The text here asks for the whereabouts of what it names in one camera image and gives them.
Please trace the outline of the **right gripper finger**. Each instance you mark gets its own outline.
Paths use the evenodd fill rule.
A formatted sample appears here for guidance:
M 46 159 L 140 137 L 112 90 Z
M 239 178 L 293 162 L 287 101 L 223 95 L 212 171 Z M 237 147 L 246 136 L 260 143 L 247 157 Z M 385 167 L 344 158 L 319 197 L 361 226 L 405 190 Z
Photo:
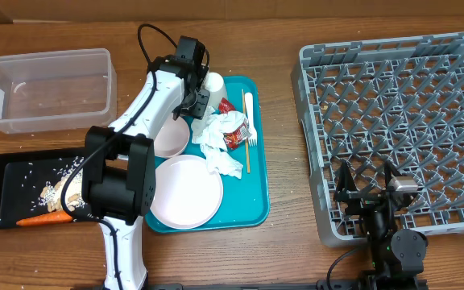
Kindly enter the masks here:
M 384 177 L 385 177 L 385 189 L 390 189 L 390 182 L 393 177 L 402 176 L 402 174 L 396 169 L 394 164 L 386 159 L 383 163 Z
M 355 191 L 356 185 L 351 175 L 348 163 L 345 160 L 343 160 L 339 168 L 336 192 L 339 193 L 339 192 L 343 192 L 346 190 Z

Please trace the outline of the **white paper cup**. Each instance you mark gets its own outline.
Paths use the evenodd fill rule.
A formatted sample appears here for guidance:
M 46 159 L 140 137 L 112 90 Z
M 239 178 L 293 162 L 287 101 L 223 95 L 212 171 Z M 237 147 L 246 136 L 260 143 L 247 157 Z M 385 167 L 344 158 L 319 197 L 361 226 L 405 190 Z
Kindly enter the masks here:
M 223 77 L 216 72 L 208 72 L 203 84 L 203 89 L 209 92 L 208 106 L 217 109 L 222 99 L 228 98 L 226 86 Z

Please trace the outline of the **white napkin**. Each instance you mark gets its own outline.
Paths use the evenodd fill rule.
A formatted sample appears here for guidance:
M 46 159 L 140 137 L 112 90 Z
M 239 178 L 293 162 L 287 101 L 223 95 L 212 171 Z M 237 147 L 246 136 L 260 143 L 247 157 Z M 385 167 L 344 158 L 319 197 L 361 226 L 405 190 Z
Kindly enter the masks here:
M 200 146 L 205 156 L 206 167 L 209 173 L 219 173 L 242 178 L 243 165 L 233 159 L 223 139 L 221 118 L 216 109 L 208 106 L 202 119 L 194 119 L 191 124 L 193 131 L 192 143 Z

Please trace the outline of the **pink bowl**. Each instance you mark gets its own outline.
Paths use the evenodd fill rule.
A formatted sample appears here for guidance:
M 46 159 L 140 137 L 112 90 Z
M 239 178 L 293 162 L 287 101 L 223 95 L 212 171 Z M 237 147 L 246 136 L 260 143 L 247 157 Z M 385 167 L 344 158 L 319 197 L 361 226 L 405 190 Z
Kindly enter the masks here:
M 188 145 L 190 130 L 183 118 L 169 117 L 155 138 L 155 156 L 169 159 L 181 154 Z

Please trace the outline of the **red snack wrapper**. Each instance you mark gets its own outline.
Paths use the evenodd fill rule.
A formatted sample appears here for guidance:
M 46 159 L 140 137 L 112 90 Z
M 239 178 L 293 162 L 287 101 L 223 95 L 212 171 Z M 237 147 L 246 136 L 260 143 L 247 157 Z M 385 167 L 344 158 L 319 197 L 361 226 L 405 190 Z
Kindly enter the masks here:
M 250 138 L 248 118 L 225 98 L 219 104 L 218 110 L 225 144 L 228 149 L 235 150 L 240 143 Z

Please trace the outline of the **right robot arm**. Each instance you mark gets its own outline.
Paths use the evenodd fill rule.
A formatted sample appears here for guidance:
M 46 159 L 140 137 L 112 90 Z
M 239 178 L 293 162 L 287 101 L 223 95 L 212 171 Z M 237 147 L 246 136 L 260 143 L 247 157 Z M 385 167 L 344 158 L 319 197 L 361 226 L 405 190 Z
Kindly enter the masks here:
M 426 289 L 427 282 L 417 279 L 424 271 L 423 260 L 429 244 L 427 237 L 415 230 L 400 230 L 395 213 L 411 205 L 418 195 L 418 184 L 400 173 L 390 161 L 383 164 L 385 186 L 377 194 L 370 189 L 359 190 L 351 175 L 348 163 L 343 160 L 339 168 L 334 200 L 346 204 L 345 213 L 358 216 L 367 236 L 367 245 L 359 246 L 338 257 L 329 267 L 327 288 L 334 288 L 332 270 L 344 258 L 369 251 L 372 269 L 362 271 L 355 280 L 341 280 L 348 289 Z

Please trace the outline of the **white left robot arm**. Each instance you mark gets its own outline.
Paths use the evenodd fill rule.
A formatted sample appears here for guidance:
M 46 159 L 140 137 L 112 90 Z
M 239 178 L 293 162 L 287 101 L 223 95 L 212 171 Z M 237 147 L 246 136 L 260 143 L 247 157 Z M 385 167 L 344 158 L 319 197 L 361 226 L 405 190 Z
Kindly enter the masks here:
M 142 229 L 155 195 L 154 140 L 169 118 L 202 118 L 209 92 L 201 87 L 209 53 L 180 37 L 172 55 L 148 66 L 147 81 L 128 110 L 85 136 L 82 198 L 100 225 L 106 247 L 104 289 L 145 289 Z

